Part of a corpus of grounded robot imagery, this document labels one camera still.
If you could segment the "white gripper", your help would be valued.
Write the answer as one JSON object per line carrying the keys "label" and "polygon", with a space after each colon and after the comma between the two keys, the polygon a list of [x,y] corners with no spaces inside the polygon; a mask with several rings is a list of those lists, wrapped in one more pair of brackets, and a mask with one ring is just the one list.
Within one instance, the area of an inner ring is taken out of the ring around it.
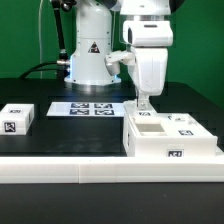
{"label": "white gripper", "polygon": [[133,48],[135,67],[133,81],[138,91],[137,107],[149,108],[149,96],[162,93],[168,61],[166,48]]}

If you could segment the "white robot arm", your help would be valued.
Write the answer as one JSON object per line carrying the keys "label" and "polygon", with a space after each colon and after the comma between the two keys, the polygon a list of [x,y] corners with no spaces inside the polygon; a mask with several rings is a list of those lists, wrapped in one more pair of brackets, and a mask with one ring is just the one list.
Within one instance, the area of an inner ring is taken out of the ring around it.
{"label": "white robot arm", "polygon": [[137,93],[136,107],[162,93],[173,32],[167,16],[185,0],[76,0],[76,50],[69,86],[117,83],[122,64]]}

